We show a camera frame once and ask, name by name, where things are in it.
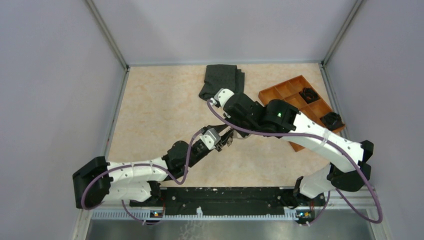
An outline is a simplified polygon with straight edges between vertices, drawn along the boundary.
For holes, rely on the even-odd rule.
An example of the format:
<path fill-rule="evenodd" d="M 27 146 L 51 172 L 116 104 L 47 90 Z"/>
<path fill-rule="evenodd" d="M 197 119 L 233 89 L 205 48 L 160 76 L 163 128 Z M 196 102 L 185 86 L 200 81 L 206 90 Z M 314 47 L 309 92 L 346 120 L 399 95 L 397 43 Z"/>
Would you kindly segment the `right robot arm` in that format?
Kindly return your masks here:
<path fill-rule="evenodd" d="M 281 99 L 273 99 L 263 106 L 244 93 L 221 89 L 212 100 L 223 109 L 226 120 L 235 126 L 265 133 L 268 137 L 278 138 L 283 134 L 282 139 L 329 161 L 322 169 L 298 179 L 293 192 L 297 205 L 307 206 L 313 198 L 334 189 L 357 192 L 365 183 L 356 169 L 360 169 L 367 180 L 370 179 L 371 166 L 367 160 L 373 154 L 372 142 L 343 138 Z"/>

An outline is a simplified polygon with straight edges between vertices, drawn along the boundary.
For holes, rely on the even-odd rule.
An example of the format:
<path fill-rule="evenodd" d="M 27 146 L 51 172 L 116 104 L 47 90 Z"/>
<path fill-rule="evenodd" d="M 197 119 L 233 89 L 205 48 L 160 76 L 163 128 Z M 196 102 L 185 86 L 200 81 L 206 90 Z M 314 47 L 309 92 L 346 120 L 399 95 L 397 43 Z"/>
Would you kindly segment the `metal key holder plate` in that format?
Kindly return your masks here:
<path fill-rule="evenodd" d="M 238 140 L 244 140 L 246 138 L 248 138 L 250 136 L 249 133 L 243 132 L 243 131 L 239 131 L 236 130 L 232 127 L 230 127 L 221 137 L 220 140 L 218 142 L 218 145 L 220 147 L 224 147 L 224 146 L 230 146 L 234 139 L 238 139 Z"/>

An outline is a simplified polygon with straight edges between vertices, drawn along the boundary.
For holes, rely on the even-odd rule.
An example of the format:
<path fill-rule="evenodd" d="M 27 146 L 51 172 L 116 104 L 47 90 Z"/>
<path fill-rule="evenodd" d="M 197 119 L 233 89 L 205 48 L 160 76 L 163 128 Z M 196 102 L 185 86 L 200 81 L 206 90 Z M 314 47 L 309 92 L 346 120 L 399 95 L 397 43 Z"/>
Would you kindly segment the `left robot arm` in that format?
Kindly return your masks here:
<path fill-rule="evenodd" d="M 72 175 L 75 206 L 92 209 L 106 202 L 136 201 L 154 207 L 160 202 L 159 183 L 182 180 L 211 151 L 222 144 L 197 140 L 192 146 L 177 141 L 162 156 L 137 162 L 108 162 L 105 156 L 90 160 Z"/>

